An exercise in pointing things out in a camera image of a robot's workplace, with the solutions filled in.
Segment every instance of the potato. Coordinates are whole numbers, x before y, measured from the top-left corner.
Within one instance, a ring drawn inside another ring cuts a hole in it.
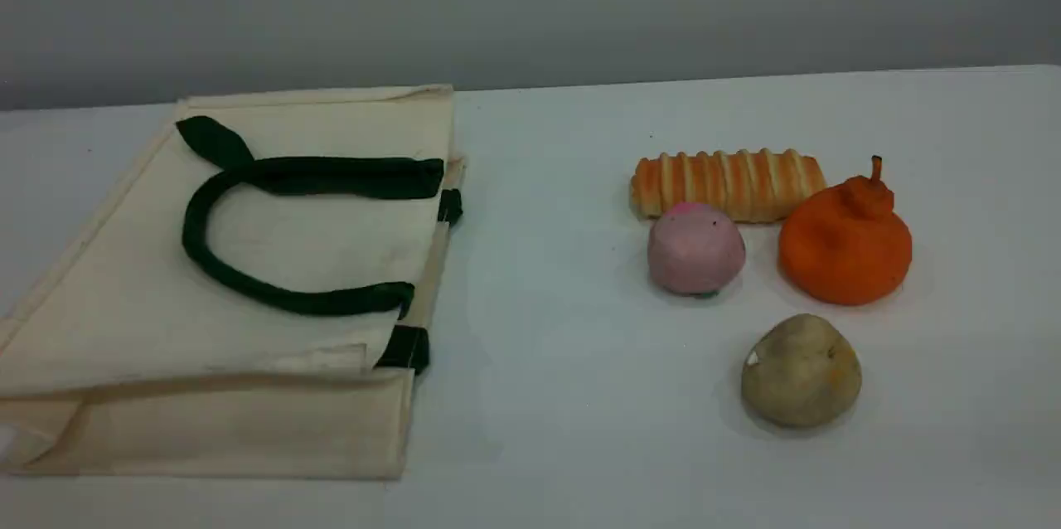
[[[745,359],[741,394],[781,426],[816,427],[847,411],[862,389],[858,356],[833,324],[799,314],[766,333]]]

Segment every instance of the green strap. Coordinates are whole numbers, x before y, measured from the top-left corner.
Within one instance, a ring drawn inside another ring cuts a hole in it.
[[[185,212],[185,252],[209,277],[266,305],[307,315],[352,315],[401,308],[413,302],[412,283],[379,283],[334,292],[292,292],[273,286],[225,264],[207,245],[207,227],[218,199],[247,182],[278,196],[352,193],[375,199],[428,199],[438,192],[445,173],[441,159],[294,158],[254,159],[243,139],[209,117],[177,122],[185,142],[202,158],[224,167],[195,190]]]

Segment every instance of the gray wall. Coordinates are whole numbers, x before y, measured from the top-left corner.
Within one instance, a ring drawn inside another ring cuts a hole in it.
[[[1059,0],[0,0],[0,107],[1056,61]]]

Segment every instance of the fruit stem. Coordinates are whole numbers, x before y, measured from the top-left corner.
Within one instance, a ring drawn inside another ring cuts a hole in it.
[[[881,181],[881,165],[883,165],[883,163],[884,160],[881,158],[881,156],[873,156],[873,176],[869,177],[870,181],[872,182]]]

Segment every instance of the bread roll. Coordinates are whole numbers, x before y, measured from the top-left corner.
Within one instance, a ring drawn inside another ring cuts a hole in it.
[[[735,223],[773,223],[825,189],[818,160],[796,151],[773,154],[700,152],[642,158],[630,178],[630,199],[641,215],[663,215],[675,204],[709,204]]]

